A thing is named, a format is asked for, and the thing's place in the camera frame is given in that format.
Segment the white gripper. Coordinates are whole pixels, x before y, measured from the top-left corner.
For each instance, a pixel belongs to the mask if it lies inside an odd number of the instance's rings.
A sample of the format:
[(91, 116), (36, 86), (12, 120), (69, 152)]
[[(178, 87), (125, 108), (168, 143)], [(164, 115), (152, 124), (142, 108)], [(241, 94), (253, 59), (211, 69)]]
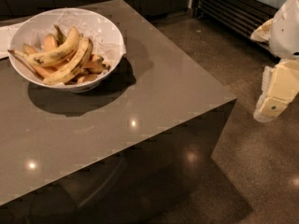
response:
[(281, 59), (291, 59), (263, 70), (262, 94), (253, 118), (266, 123), (282, 114), (299, 93), (299, 0), (286, 0), (250, 39), (267, 43), (270, 52)]

